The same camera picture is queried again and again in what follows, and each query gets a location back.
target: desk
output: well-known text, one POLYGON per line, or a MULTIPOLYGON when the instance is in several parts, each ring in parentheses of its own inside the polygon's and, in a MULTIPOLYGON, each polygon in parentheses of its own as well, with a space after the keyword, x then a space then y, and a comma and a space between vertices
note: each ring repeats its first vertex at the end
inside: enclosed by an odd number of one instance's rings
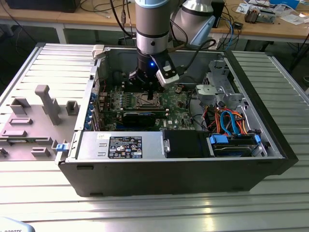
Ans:
MULTIPOLYGON (((94 4, 108 3, 109 0, 94 0, 94 4)), ((257 23, 248 24, 244 21, 244 14, 235 13, 236 5, 241 0, 227 0, 227 7, 230 14, 236 21, 243 23, 241 39, 247 40, 261 40, 261 41, 277 41, 277 42, 291 42, 303 43, 307 34, 309 33, 308 24, 293 25, 285 22, 279 18, 276 19, 274 24, 257 23)), ((114 6, 121 5, 122 1, 115 0, 114 6)), ((84 8, 92 10, 91 1, 83 4, 84 8)), ((86 12, 78 8, 75 13, 61 13, 49 11, 34 11, 34 10, 14 10, 10 9, 7 4, 4 5, 7 11, 24 26, 38 26, 55 28, 62 44, 66 44, 66 36, 64 29, 90 29, 90 30, 113 30, 120 31, 118 24, 110 11, 107 15, 111 18, 105 18, 93 12, 86 12)), ((109 8, 109 5, 102 6, 101 9, 109 8)), ((132 18, 132 25, 135 26, 135 5, 129 5, 130 14, 132 18)), ((298 10, 309 10, 308 6, 300 5, 298 10)), ((120 18, 122 7, 116 8, 117 14, 120 18)), ((0 7, 0 24, 14 25, 15 22, 7 15, 7 13, 0 7)), ((211 30, 210 36, 215 39, 225 37, 229 33, 229 28, 225 22, 221 20, 219 27, 211 30)))

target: floor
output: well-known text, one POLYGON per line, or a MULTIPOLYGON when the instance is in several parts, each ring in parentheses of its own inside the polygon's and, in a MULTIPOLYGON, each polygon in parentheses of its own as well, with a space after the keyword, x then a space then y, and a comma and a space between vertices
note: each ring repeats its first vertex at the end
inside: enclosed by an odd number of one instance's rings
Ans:
MULTIPOLYGON (((37 42, 58 43, 56 31, 52 28, 24 28, 37 42)), ((0 92, 3 92, 3 90, 9 84, 10 80, 14 77, 15 73, 19 70, 35 46, 35 43, 23 30, 21 30, 20 27, 13 26, 12 30, 14 32, 13 37, 0 37, 0 92)), ((117 45, 118 38, 123 37, 123 34, 118 31, 99 31, 98 34, 100 41, 96 42, 95 34, 92 30, 66 30, 68 41, 71 44, 100 43, 107 45, 117 45)), ((235 46, 232 46, 230 49, 243 50, 246 42, 246 40, 240 40, 236 48, 235 46)), ((250 46, 247 47, 247 50, 259 51, 262 43, 263 42, 261 41, 252 41, 250 46)), ((287 69, 294 59, 292 54, 295 53, 296 48, 289 46, 287 43, 275 42, 273 45, 269 45, 266 51, 272 53, 287 69)), ((309 75, 308 62, 309 56, 303 59, 292 73, 292 77, 303 89, 307 89, 302 81, 302 78, 305 75, 309 75)))

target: power supply label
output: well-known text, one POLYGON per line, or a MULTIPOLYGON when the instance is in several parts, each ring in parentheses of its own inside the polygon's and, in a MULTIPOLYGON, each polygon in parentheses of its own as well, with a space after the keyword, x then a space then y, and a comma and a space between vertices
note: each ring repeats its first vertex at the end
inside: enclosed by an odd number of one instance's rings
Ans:
POLYGON ((142 158, 141 136, 110 137, 108 158, 142 158))

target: paper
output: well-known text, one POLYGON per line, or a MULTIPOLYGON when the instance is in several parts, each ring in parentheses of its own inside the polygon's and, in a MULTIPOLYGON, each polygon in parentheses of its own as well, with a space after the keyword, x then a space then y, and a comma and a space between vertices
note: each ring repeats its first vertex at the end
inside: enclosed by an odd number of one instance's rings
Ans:
POLYGON ((252 5, 252 4, 241 3, 237 7, 236 12, 246 14, 248 9, 249 9, 249 6, 254 6, 255 8, 262 9, 262 7, 259 7, 259 6, 255 6, 255 5, 252 5))
POLYGON ((304 22, 304 19, 302 19, 299 16, 296 16, 294 14, 289 14, 287 16, 281 17, 281 19, 283 19, 284 21, 287 21, 289 23, 292 23, 294 25, 299 25, 302 24, 304 22))

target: side panel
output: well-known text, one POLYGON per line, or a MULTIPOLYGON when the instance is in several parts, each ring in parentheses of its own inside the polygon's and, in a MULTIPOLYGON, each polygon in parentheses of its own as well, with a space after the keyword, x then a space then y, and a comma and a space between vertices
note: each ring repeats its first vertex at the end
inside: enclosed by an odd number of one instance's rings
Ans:
POLYGON ((80 196, 133 196, 249 191, 282 162, 102 162, 59 167, 80 196))
POLYGON ((292 167, 295 163, 297 163, 298 158, 296 157, 294 151, 290 147, 286 138, 283 136, 281 130, 279 129, 278 125, 276 124, 272 115, 269 113, 266 106, 264 105, 263 101, 256 92, 255 88, 251 84, 246 72, 239 64, 239 61, 236 59, 233 52, 231 51, 226 52, 226 57, 230 64, 229 65, 230 70, 232 70, 233 75, 235 75, 234 77, 237 78, 237 80, 239 81, 239 84, 244 90, 243 92, 246 93, 246 95, 250 99, 252 107, 255 109, 255 111, 261 118, 264 126, 266 127, 268 133, 270 134, 272 140, 274 141, 277 149, 284 157, 286 157, 284 165, 279 170, 273 173, 273 174, 282 174, 290 167, 292 167))

